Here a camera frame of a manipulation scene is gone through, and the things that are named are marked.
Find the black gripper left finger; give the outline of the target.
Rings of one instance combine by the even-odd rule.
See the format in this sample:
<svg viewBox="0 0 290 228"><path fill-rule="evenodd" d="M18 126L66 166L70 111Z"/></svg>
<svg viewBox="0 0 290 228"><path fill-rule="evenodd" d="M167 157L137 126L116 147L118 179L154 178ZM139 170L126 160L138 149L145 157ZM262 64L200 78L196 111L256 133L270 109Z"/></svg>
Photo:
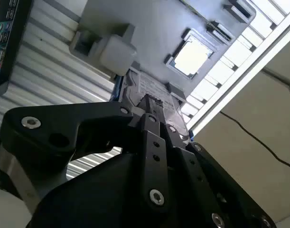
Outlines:
<svg viewBox="0 0 290 228"><path fill-rule="evenodd" d="M52 190L118 155L166 157L154 99L145 95L134 108L104 102L7 111L0 129L0 188L34 213Z"/></svg>

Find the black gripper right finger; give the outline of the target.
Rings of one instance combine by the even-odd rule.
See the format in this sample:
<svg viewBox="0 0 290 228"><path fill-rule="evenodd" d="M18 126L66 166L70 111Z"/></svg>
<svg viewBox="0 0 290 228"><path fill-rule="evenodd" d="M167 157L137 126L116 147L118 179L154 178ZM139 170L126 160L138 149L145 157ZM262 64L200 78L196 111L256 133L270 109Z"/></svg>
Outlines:
<svg viewBox="0 0 290 228"><path fill-rule="evenodd" d="M196 142L184 144L165 121L163 102L152 100L152 114L161 121L167 161L175 172L175 199L183 228L274 228L275 222Z"/></svg>

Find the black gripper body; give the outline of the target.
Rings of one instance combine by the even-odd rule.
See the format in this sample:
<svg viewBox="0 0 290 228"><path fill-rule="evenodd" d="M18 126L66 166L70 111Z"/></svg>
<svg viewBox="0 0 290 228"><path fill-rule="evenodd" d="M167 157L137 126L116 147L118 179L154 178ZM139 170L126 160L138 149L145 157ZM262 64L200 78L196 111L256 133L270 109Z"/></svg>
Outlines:
<svg viewBox="0 0 290 228"><path fill-rule="evenodd" d="M164 155L118 155L52 190L30 228L206 228Z"/></svg>

